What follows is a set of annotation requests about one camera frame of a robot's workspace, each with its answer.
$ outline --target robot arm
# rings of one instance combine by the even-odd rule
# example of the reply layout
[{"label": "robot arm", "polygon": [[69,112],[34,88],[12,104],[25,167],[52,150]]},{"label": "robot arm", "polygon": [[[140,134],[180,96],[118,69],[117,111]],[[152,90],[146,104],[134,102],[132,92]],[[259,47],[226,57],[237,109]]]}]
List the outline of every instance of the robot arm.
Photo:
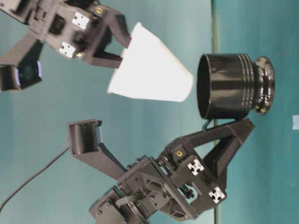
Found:
[{"label": "robot arm", "polygon": [[[47,43],[66,59],[80,59],[84,62],[102,67],[118,68],[122,58],[105,51],[112,36],[125,48],[130,44],[125,16],[117,10],[91,0],[3,0],[0,10],[29,26],[28,35],[0,58],[0,68],[15,65],[14,57],[27,56],[27,52]],[[20,90],[40,80],[19,85],[15,80],[17,74],[8,69],[0,70],[0,91]]]},{"label": "robot arm", "polygon": [[[178,221],[194,220],[216,207],[227,197],[227,166],[255,127],[245,119],[182,136],[157,159],[143,156],[125,169],[91,131],[100,123],[68,125],[71,154],[118,181],[90,208],[97,224],[147,224],[158,210]],[[214,140],[219,143],[202,159],[194,148]]]}]

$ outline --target white bracket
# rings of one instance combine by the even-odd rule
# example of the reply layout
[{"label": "white bracket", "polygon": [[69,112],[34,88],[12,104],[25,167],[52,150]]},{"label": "white bracket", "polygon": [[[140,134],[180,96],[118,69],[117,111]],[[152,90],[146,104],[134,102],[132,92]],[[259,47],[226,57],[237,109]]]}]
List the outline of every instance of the white bracket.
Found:
[{"label": "white bracket", "polygon": [[188,164],[188,168],[192,171],[193,175],[194,176],[197,176],[198,174],[198,171],[203,171],[205,168],[203,167],[203,165],[200,163],[199,160],[194,160],[193,161],[194,164],[192,163],[189,163]]},{"label": "white bracket", "polygon": [[213,201],[218,204],[220,200],[225,198],[224,193],[220,190],[219,187],[216,187],[209,193],[209,196],[213,199]]},{"label": "white bracket", "polygon": [[76,49],[66,42],[62,42],[61,45],[62,47],[59,49],[59,52],[69,58],[73,58]]},{"label": "white bracket", "polygon": [[88,22],[89,19],[78,12],[75,13],[75,18],[72,20],[72,23],[79,26],[81,29],[86,29]]}]

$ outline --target teal backdrop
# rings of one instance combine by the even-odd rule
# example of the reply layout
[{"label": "teal backdrop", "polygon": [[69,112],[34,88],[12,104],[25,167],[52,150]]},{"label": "teal backdrop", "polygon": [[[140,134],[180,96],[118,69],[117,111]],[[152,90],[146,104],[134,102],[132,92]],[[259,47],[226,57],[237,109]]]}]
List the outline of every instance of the teal backdrop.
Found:
[{"label": "teal backdrop", "polygon": [[215,50],[268,56],[276,72],[270,113],[250,118],[256,129],[228,169],[228,198],[219,224],[299,223],[299,1],[213,0]]},{"label": "teal backdrop", "polygon": [[[193,74],[201,54],[212,51],[210,0],[102,3],[123,12],[130,31],[142,22]],[[26,32],[25,26],[0,13],[0,53]],[[114,41],[109,50],[121,53],[122,47]],[[170,141],[203,125],[195,90],[183,103],[132,100],[106,93],[112,69],[68,61],[48,46],[41,63],[42,83],[22,92],[0,93],[0,201],[67,146],[67,122],[102,120],[104,143],[125,166],[144,154],[157,157]],[[201,155],[210,148],[201,148]],[[66,154],[7,204],[0,223],[93,224],[90,205],[114,184]],[[150,220],[177,223],[161,213]],[[213,222],[210,210],[192,223]]]}]

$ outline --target black ridged cup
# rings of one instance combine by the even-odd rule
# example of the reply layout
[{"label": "black ridged cup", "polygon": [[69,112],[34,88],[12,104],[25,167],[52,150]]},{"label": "black ridged cup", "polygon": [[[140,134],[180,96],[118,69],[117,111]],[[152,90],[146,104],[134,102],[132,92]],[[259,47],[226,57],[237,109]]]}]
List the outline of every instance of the black ridged cup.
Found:
[{"label": "black ridged cup", "polygon": [[243,119],[250,110],[265,114],[274,92],[274,70],[266,57],[251,62],[246,54],[207,54],[200,60],[197,97],[204,119]]}]

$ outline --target screw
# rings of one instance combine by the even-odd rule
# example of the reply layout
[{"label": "screw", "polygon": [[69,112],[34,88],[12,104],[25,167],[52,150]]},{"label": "screw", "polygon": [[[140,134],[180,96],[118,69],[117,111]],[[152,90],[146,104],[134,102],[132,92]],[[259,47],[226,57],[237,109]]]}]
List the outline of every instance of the screw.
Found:
[{"label": "screw", "polygon": [[182,151],[177,151],[177,156],[178,157],[182,157],[183,156],[183,152]]},{"label": "screw", "polygon": [[101,14],[101,13],[103,12],[103,9],[100,8],[100,7],[96,7],[95,12],[96,12],[97,14]]}]

